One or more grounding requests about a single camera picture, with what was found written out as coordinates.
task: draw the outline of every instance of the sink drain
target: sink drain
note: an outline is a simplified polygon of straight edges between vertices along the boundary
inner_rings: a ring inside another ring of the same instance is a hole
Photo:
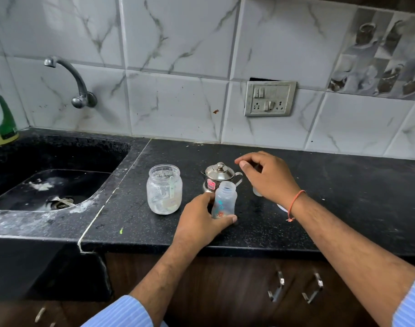
[[[74,206],[74,199],[73,198],[58,198],[49,199],[50,209],[52,210],[60,210]]]

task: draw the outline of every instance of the shirt sleeve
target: shirt sleeve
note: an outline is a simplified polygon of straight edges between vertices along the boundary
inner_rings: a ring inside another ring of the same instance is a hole
[[[392,327],[415,327],[415,282],[394,313]]]
[[[82,327],[153,327],[153,323],[136,298],[124,295],[85,322]]]

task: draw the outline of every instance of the pot handle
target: pot handle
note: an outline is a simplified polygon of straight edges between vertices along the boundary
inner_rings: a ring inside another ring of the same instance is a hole
[[[237,186],[237,187],[238,187],[238,186],[241,184],[241,182],[243,182],[244,175],[243,175],[243,173],[242,173],[242,172],[235,172],[235,175],[236,175],[236,176],[242,176],[241,180],[240,180],[240,181],[238,181],[237,183],[235,183],[235,186]]]

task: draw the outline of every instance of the stainless steel pot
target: stainless steel pot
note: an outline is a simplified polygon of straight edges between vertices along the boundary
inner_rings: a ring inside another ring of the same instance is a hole
[[[223,162],[219,162],[215,165],[209,166],[204,172],[201,173],[205,176],[203,182],[203,190],[205,192],[215,193],[222,181],[232,181],[235,176],[243,176],[241,172],[234,172],[230,167],[224,165]],[[238,186],[243,181],[243,178],[235,183]]]

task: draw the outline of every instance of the sink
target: sink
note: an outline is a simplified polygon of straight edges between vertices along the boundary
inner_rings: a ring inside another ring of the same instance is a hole
[[[50,211],[90,198],[130,150],[124,142],[34,136],[0,147],[0,210]]]

